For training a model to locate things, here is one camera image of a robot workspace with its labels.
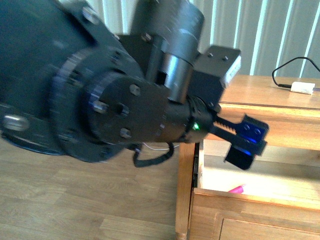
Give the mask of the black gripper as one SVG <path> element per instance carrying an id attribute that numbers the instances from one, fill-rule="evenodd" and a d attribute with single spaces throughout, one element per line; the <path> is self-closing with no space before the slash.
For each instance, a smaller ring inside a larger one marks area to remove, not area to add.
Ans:
<path id="1" fill-rule="evenodd" d="M 246 114 L 238 123 L 217 117 L 217 112 L 197 96 L 188 97 L 184 104 L 169 102 L 162 115 L 156 141 L 199 143 L 208 135 L 211 127 L 212 134 L 231 143 L 224 160 L 242 170 L 248 170 L 267 145 L 267 123 Z"/>

